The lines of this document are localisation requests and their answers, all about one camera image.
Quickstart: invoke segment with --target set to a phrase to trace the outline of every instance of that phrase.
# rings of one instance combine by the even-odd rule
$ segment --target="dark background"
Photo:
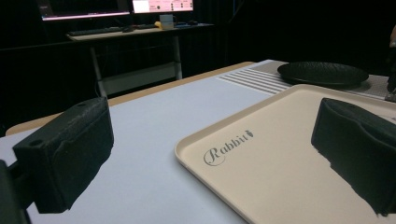
[[[177,19],[214,23],[219,29],[179,38],[183,77],[266,59],[344,63],[388,76],[389,35],[396,24],[394,5],[379,1],[350,7],[337,1],[195,0],[195,11],[176,14]],[[44,23],[34,0],[1,1],[0,8],[0,135],[15,124],[62,112],[97,95],[89,49],[59,47],[58,43],[70,41],[66,32],[158,20],[158,16],[132,16]],[[166,63],[169,48],[151,48],[162,41],[156,37],[101,46],[98,50],[103,52],[125,45],[136,48],[125,57],[106,60],[105,76],[125,66],[133,70]]]

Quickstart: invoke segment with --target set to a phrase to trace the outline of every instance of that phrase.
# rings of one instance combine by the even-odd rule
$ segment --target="white table surface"
[[[32,204],[32,222],[244,223],[179,164],[174,152],[183,137],[270,96],[218,76],[111,106],[115,144],[110,158],[71,210],[38,214]],[[33,131],[0,138],[0,158],[7,165],[16,160],[12,147]]]

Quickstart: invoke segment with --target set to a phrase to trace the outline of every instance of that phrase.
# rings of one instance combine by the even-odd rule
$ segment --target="black plate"
[[[369,77],[365,71],[340,63],[297,62],[286,63],[277,72],[292,83],[305,83],[319,86],[357,85]]]

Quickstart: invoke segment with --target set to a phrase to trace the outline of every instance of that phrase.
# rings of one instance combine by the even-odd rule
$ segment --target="keyboard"
[[[186,28],[186,27],[191,27],[190,25],[186,24],[176,24],[175,28]]]
[[[107,34],[114,32],[121,32],[122,27],[109,27],[109,28],[101,28],[101,29],[92,29],[92,30],[81,30],[81,31],[70,31],[67,34],[71,36],[78,35],[99,35],[99,34]]]
[[[152,29],[152,28],[158,28],[155,24],[139,24],[139,25],[134,25],[134,28],[136,30],[146,30],[146,29]]]

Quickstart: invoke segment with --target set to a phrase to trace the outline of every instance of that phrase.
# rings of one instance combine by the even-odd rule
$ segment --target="black curtain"
[[[386,75],[392,2],[245,0],[230,23],[229,63],[325,61]]]
[[[218,26],[213,32],[179,38],[183,77],[224,67],[227,64],[227,25],[233,16],[233,0],[194,0],[191,19]]]
[[[0,1],[0,49],[46,44],[35,0]]]

